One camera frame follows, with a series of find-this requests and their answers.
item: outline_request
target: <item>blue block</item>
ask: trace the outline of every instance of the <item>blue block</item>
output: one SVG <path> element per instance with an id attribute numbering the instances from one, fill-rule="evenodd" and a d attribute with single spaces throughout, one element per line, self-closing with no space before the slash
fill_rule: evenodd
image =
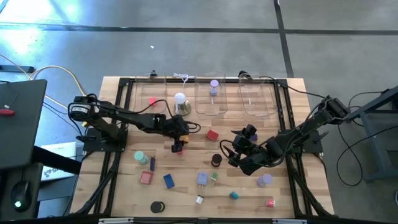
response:
<path id="1" fill-rule="evenodd" d="M 235 193 L 235 192 L 229 193 L 229 196 L 231 196 L 231 198 L 233 198 L 235 200 L 239 198 L 239 195 L 237 193 Z"/>
<path id="2" fill-rule="evenodd" d="M 201 185 L 207 185 L 207 177 L 208 174 L 206 172 L 199 172 L 197 183 Z"/>
<path id="3" fill-rule="evenodd" d="M 167 175 L 163 176 L 163 179 L 164 179 L 164 182 L 166 183 L 167 189 L 170 189 L 175 186 L 171 174 L 167 174 Z"/>
<path id="4" fill-rule="evenodd" d="M 257 141 L 257 134 L 254 134 L 253 136 L 250 137 L 250 141 Z"/>
<path id="5" fill-rule="evenodd" d="M 150 171 L 155 171 L 155 158 L 151 157 L 150 159 Z"/>

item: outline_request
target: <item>black cylinder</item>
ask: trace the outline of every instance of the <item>black cylinder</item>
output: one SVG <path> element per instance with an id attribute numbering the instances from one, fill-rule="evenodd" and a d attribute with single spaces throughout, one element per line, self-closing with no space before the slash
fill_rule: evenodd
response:
<path id="1" fill-rule="evenodd" d="M 153 202 L 152 205 L 150 205 L 150 210 L 153 213 L 163 212 L 164 208 L 165 208 L 165 205 L 163 202 Z"/>
<path id="2" fill-rule="evenodd" d="M 211 158 L 211 165 L 213 165 L 213 167 L 219 167 L 222 160 L 223 158 L 220 154 L 214 154 Z"/>

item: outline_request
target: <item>white cable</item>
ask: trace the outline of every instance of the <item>white cable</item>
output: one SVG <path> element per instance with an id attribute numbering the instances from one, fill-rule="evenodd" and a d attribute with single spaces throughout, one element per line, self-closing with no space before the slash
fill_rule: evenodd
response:
<path id="1" fill-rule="evenodd" d="M 174 73 L 174 77 L 181 77 L 181 79 L 183 81 L 181 93 L 184 93 L 185 82 L 188 81 L 189 78 L 193 78 L 193 77 L 190 77 L 188 74 L 177 74 L 177 73 Z"/>
<path id="2" fill-rule="evenodd" d="M 76 82 L 76 84 L 77 84 L 77 87 L 78 87 L 79 90 L 80 90 L 80 93 L 81 93 L 83 96 L 86 96 L 86 94 L 85 94 L 85 92 L 83 91 L 82 87 L 80 86 L 80 84 L 79 84 L 79 82 L 78 82 L 76 76 L 75 76 L 71 71 L 67 70 L 66 68 L 63 68 L 63 67 L 58 66 L 58 65 L 49 65 L 49 66 L 46 66 L 46 67 L 43 67 L 43 68 L 40 68 L 40 69 L 36 70 L 36 71 L 35 71 L 34 73 L 32 73 L 31 75 L 28 75 L 19 65 L 17 65 L 16 63 L 14 63 L 12 60 L 8 59 L 6 56 L 4 56 L 4 55 L 2 55 L 2 54 L 0 54 L 0 56 L 2 56 L 4 59 L 6 59 L 7 61 L 9 61 L 9 62 L 11 62 L 12 64 L 14 64 L 21 72 L 23 72 L 26 76 L 28 76 L 28 80 L 34 80 L 34 79 L 35 79 L 35 75 L 37 76 L 37 74 L 39 74 L 39 72 L 41 72 L 42 70 L 45 70 L 46 68 L 59 68 L 59 69 L 62 69 L 62 70 L 64 70 L 64 71 L 66 71 L 67 73 L 69 73 L 69 74 L 73 77 L 73 79 L 75 80 L 75 82 Z M 55 99 L 53 99 L 53 98 L 51 98 L 51 97 L 49 97 L 49 96 L 47 96 L 47 95 L 45 95 L 45 97 L 46 97 L 47 99 L 49 99 L 50 101 L 52 101 L 52 102 L 58 104 L 59 106 L 65 108 L 66 110 L 68 109 L 65 105 L 61 104 L 61 103 L 58 102 L 57 100 L 55 100 Z"/>

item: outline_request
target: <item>red object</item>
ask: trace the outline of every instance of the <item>red object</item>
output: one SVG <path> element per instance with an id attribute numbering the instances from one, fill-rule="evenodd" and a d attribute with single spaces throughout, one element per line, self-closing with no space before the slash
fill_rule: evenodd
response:
<path id="1" fill-rule="evenodd" d="M 267 199 L 267 207 L 273 208 L 275 207 L 275 201 L 273 199 Z"/>
<path id="2" fill-rule="evenodd" d="M 179 151 L 179 152 L 177 153 L 177 155 L 182 155 L 182 154 L 184 154 L 184 149 L 182 149 L 181 151 Z"/>
<path id="3" fill-rule="evenodd" d="M 0 110 L 0 115 L 14 116 L 15 115 L 15 111 L 3 109 L 3 110 Z"/>
<path id="4" fill-rule="evenodd" d="M 150 184 L 152 182 L 153 173 L 148 171 L 142 171 L 141 179 L 139 180 L 142 184 Z"/>
<path id="5" fill-rule="evenodd" d="M 156 98 L 154 98 L 154 97 L 149 98 L 149 104 L 150 104 L 150 105 L 153 104 L 153 103 L 155 103 L 155 102 L 156 102 Z"/>
<path id="6" fill-rule="evenodd" d="M 207 132 L 206 138 L 209 140 L 215 141 L 218 138 L 218 133 L 213 130 L 209 130 Z"/>

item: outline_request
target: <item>pink block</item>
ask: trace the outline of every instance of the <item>pink block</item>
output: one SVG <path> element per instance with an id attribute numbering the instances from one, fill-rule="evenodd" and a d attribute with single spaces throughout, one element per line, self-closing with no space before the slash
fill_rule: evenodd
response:
<path id="1" fill-rule="evenodd" d="M 267 199 L 266 206 L 269 208 L 275 207 L 275 201 L 273 199 Z"/>
<path id="2" fill-rule="evenodd" d="M 150 105 L 155 103 L 155 102 L 156 102 L 156 98 L 154 98 L 154 97 L 149 98 L 149 104 Z"/>
<path id="3" fill-rule="evenodd" d="M 154 174 L 148 171 L 142 171 L 141 179 L 139 180 L 142 184 L 150 184 L 152 182 L 152 176 Z"/>

